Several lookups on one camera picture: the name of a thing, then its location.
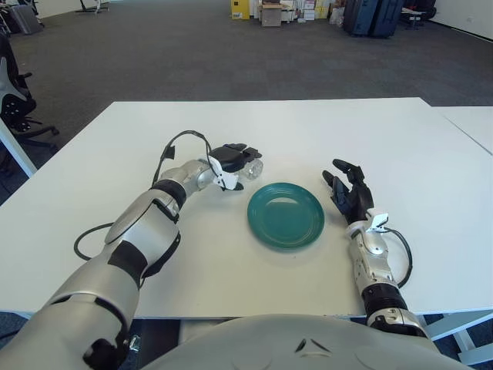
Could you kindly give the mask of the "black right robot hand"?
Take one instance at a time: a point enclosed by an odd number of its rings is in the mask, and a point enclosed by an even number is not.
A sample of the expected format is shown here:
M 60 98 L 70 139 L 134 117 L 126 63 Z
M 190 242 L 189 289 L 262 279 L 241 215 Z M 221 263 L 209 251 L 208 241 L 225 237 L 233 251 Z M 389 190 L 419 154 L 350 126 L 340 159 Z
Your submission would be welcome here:
M 349 189 L 339 177 L 327 170 L 322 177 L 331 189 L 331 200 L 348 225 L 357 221 L 367 220 L 367 211 L 374 207 L 371 190 L 364 182 L 363 170 L 352 163 L 334 159 L 332 164 L 347 176 L 351 188 Z

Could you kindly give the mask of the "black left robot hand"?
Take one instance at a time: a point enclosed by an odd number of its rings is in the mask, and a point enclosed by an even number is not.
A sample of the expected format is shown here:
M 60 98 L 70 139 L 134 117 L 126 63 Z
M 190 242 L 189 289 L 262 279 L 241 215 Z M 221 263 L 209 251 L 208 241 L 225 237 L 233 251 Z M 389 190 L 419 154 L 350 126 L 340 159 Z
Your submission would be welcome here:
M 261 158 L 262 154 L 245 143 L 229 143 L 213 149 L 210 157 L 219 161 L 223 171 L 235 173 L 242 170 L 248 163 Z

